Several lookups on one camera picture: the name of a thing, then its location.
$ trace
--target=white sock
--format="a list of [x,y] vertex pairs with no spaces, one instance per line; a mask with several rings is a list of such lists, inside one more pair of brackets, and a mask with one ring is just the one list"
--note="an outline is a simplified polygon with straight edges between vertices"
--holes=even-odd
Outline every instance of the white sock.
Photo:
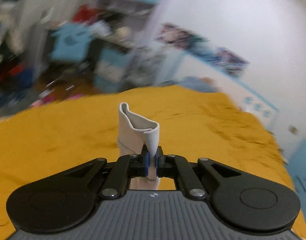
[[144,144],[150,155],[149,175],[146,178],[131,179],[130,189],[157,190],[160,179],[156,176],[155,154],[159,141],[159,123],[132,113],[127,103],[120,104],[118,117],[117,145],[120,149],[120,156],[140,154]]

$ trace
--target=floor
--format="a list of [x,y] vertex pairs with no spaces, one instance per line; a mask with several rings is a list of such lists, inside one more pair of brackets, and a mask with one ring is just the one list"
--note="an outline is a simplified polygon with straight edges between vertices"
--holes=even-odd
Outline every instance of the floor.
[[[20,95],[20,100],[14,102],[10,98],[6,97],[4,105],[0,107],[0,118],[14,115],[20,111],[23,111],[31,106],[32,103],[39,100],[39,94],[46,90],[47,82],[37,80],[34,86],[30,89],[26,89]],[[72,80],[69,83],[54,84],[49,88],[52,90],[51,95],[55,100],[63,101],[68,97],[84,94],[84,95],[96,95],[101,92],[93,87],[91,82],[86,79],[80,78]]]

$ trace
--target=black circular pad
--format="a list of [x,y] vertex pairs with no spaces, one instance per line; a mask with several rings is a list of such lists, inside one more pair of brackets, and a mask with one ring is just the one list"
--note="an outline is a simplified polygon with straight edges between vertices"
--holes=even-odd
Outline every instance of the black circular pad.
[[83,222],[93,211],[95,194],[76,178],[52,177],[15,190],[7,200],[7,213],[17,229],[30,233],[56,233]]
[[30,199],[31,205],[42,211],[60,209],[67,201],[66,193],[57,189],[45,189],[34,193]]
[[248,173],[221,180],[211,205],[229,225],[249,232],[290,229],[300,211],[288,187]]
[[240,194],[243,204],[255,208],[266,209],[273,207],[277,202],[276,195],[264,188],[249,188]]

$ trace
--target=logo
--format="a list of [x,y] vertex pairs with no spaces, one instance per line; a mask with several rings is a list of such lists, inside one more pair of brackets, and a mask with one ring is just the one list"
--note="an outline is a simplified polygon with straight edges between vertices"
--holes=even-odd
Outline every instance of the logo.
[[157,196],[158,194],[156,192],[150,194],[150,197],[157,197]]

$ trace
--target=metal screw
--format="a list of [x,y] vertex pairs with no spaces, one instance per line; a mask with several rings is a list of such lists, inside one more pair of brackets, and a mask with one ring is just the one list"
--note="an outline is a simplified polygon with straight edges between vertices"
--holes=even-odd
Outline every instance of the metal screw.
[[117,190],[113,188],[106,188],[102,190],[102,195],[106,197],[114,197],[117,195]]
[[205,195],[205,191],[200,188],[194,188],[190,190],[190,194],[194,197],[202,197]]

